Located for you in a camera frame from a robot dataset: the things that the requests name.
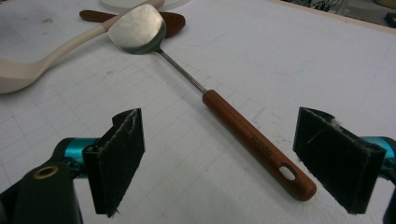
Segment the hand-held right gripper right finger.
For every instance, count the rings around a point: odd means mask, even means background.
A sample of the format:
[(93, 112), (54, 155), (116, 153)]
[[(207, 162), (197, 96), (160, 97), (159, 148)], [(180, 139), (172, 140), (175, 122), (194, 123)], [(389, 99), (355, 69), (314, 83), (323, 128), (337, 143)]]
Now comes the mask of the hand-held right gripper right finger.
[(396, 184), (396, 140), (359, 137), (331, 114), (299, 109), (293, 151), (349, 214), (363, 214), (383, 177)]

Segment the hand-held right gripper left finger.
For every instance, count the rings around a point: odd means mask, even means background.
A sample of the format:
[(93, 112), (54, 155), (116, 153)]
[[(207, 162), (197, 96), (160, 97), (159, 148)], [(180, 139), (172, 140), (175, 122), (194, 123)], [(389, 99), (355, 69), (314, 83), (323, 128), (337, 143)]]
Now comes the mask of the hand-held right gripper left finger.
[(88, 179), (95, 212), (113, 217), (144, 153), (142, 111), (135, 108), (114, 116), (99, 138), (70, 139), (64, 157), (77, 176)]

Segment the black spatula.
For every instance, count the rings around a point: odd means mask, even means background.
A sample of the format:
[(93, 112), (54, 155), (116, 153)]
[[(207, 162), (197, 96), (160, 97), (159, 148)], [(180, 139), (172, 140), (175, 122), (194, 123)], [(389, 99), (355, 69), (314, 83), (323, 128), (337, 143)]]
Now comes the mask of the black spatula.
[(127, 53), (161, 55), (202, 94), (202, 101), (206, 107), (294, 199), (300, 202), (310, 200), (317, 192), (313, 180), (219, 93), (206, 89), (163, 51), (161, 44), (165, 35), (166, 25), (161, 12), (149, 4), (136, 7), (108, 29), (108, 36), (112, 42)]

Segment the beige wooden ladle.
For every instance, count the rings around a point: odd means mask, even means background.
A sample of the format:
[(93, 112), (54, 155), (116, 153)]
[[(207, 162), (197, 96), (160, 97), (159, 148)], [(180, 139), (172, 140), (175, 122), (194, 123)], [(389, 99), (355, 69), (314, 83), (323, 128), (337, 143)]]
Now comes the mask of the beige wooden ladle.
[(145, 0), (142, 3), (125, 10), (121, 14), (116, 15), (115, 17), (106, 20), (90, 30), (70, 39), (35, 63), (19, 63), (0, 57), (0, 93), (19, 91), (33, 84), (63, 56), (97, 36), (106, 33), (117, 20), (136, 7), (149, 4), (158, 8), (164, 3), (165, 0)]

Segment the dark brown wooden rice spoon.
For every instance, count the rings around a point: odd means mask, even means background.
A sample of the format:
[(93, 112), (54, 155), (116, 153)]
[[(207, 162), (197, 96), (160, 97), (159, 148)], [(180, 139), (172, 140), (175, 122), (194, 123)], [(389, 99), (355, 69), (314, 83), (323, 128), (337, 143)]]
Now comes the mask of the dark brown wooden rice spoon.
[[(82, 10), (79, 12), (79, 16), (84, 21), (92, 22), (104, 22), (114, 17), (114, 14), (95, 11), (95, 10)], [(173, 12), (161, 12), (161, 16), (166, 25), (165, 37), (170, 37), (177, 34), (186, 25), (185, 18), (177, 13)]]

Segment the white utensil stand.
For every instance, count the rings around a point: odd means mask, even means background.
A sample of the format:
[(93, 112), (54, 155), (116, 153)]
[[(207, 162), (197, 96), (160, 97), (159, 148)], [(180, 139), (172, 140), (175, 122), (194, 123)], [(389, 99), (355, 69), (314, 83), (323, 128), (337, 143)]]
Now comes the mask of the white utensil stand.
[[(98, 0), (101, 5), (113, 12), (123, 12), (127, 9), (137, 6), (146, 0)], [(164, 0), (164, 3), (158, 7), (160, 11), (168, 11), (188, 4), (191, 0)]]

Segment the white grid foam mat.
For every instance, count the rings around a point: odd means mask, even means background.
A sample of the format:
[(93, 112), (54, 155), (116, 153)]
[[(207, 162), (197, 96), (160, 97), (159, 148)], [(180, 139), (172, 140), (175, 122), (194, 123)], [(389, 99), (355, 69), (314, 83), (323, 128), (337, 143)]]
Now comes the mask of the white grid foam mat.
[(85, 224), (382, 224), (393, 192), (376, 182), (363, 215), (324, 189), (294, 200), (202, 104), (177, 61), (218, 91), (284, 154), (298, 110), (335, 116), (357, 135), (396, 138), (396, 32), (267, 0), (190, 0), (163, 56), (120, 51), (106, 35), (73, 50), (29, 88), (0, 94), (0, 192), (66, 137), (96, 137), (140, 108), (146, 151), (118, 213)]

